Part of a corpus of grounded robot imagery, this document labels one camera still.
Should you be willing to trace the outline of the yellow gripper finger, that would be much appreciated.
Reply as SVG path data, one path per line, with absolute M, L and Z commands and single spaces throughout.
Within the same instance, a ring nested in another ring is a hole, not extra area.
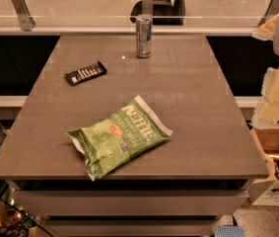
M 273 40 L 273 34 L 279 19 L 279 15 L 273 16 L 271 19 L 266 21 L 264 24 L 259 26 L 253 33 L 252 36 L 258 40 Z
M 269 67 L 264 75 L 259 99 L 251 119 L 257 129 L 268 129 L 279 121 L 279 68 Z

